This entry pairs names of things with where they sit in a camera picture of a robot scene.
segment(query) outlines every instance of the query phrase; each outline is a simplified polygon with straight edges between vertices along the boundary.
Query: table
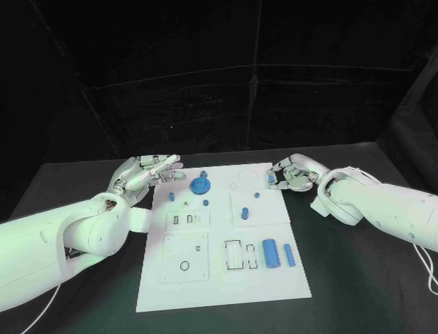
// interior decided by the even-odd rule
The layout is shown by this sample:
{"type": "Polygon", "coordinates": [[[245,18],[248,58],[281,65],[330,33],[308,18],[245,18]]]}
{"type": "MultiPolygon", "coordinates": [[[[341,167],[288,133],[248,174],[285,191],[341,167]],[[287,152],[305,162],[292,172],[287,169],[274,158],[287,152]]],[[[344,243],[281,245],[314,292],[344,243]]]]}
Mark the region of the table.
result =
{"type": "MultiPolygon", "coordinates": [[[[187,168],[275,163],[292,153],[328,168],[354,166],[382,182],[406,185],[376,143],[194,154],[183,156],[183,163],[187,168]]],[[[11,218],[91,198],[107,189],[122,161],[45,164],[11,218]]],[[[438,296],[426,289],[426,270],[412,245],[366,221],[353,227],[321,217],[310,208],[314,191],[285,191],[284,198],[311,299],[135,313],[147,235],[130,233],[119,252],[62,285],[27,333],[438,334],[438,296]]],[[[150,194],[138,206],[150,209],[151,199],[150,194]]],[[[431,255],[438,277],[438,253],[431,255]]],[[[24,330],[52,294],[0,313],[0,333],[24,330]]]]}

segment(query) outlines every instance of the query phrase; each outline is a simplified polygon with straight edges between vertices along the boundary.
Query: blue object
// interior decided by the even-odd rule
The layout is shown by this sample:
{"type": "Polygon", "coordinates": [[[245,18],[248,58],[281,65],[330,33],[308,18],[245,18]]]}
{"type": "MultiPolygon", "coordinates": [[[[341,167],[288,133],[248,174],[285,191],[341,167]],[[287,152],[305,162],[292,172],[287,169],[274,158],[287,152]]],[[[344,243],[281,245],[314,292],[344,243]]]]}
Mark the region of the blue object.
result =
{"type": "Polygon", "coordinates": [[[248,217],[249,217],[249,209],[248,209],[248,207],[245,207],[242,209],[242,219],[245,220],[248,217]]]}
{"type": "Polygon", "coordinates": [[[291,254],[291,245],[285,244],[285,255],[287,255],[287,260],[288,260],[288,266],[295,267],[295,260],[294,260],[294,255],[291,254]]]}
{"type": "Polygon", "coordinates": [[[265,264],[268,268],[277,268],[281,266],[281,260],[278,259],[278,251],[274,239],[262,241],[265,264]]]}
{"type": "Polygon", "coordinates": [[[206,177],[197,177],[196,179],[193,179],[192,184],[190,184],[190,189],[196,195],[203,195],[204,193],[207,193],[210,190],[209,179],[206,177]]]}

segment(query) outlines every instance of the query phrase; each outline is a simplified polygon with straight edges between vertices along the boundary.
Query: white board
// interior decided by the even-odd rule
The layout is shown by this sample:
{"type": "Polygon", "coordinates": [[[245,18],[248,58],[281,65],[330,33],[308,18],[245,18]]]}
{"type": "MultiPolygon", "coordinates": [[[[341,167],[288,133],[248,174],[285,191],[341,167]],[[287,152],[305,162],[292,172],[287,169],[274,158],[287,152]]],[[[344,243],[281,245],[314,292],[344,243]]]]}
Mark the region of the white board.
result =
{"type": "Polygon", "coordinates": [[[183,169],[186,181],[156,186],[137,312],[311,297],[284,198],[268,189],[271,167],[183,169]],[[190,182],[202,170],[212,187],[199,196],[190,182]],[[265,266],[265,239],[278,246],[281,266],[274,269],[265,266]],[[288,266],[285,244],[295,267],[288,266]]]}

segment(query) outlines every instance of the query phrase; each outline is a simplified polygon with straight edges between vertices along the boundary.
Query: robotic hand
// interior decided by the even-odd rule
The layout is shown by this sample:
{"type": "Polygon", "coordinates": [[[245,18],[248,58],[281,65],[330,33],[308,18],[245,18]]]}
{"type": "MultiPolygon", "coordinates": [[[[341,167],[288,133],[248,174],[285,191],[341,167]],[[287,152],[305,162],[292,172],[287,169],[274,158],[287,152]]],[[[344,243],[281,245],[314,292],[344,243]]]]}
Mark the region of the robotic hand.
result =
{"type": "Polygon", "coordinates": [[[150,211],[132,207],[150,186],[184,180],[177,155],[130,158],[92,199],[0,225],[0,312],[69,280],[148,232],[150,211]],[[65,248],[73,250],[65,255],[65,248]]]}
{"type": "Polygon", "coordinates": [[[383,184],[366,172],[347,167],[330,170],[301,154],[291,155],[268,170],[269,187],[318,194],[311,208],[324,217],[356,225],[363,217],[379,230],[438,252],[438,196],[383,184]],[[285,181],[277,182],[275,172],[285,181]]]}

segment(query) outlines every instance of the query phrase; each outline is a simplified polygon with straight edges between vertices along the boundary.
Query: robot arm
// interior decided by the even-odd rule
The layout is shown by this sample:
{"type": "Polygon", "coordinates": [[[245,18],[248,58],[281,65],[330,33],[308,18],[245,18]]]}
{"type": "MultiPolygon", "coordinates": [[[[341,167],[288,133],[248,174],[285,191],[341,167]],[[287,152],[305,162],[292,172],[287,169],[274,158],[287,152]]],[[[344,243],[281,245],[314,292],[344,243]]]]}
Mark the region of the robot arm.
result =
{"type": "Polygon", "coordinates": [[[105,193],[0,225],[0,312],[22,305],[124,245],[128,231],[148,232],[150,211],[132,207],[150,186],[184,180],[180,157],[130,158],[105,193]],[[65,255],[65,247],[79,256],[65,255]]]}
{"type": "Polygon", "coordinates": [[[272,189],[307,191],[318,185],[311,208],[344,224],[364,217],[395,237],[438,252],[438,196],[383,184],[357,168],[330,170],[301,154],[294,154],[268,170],[272,189]],[[275,172],[285,181],[277,182],[275,172]]]}

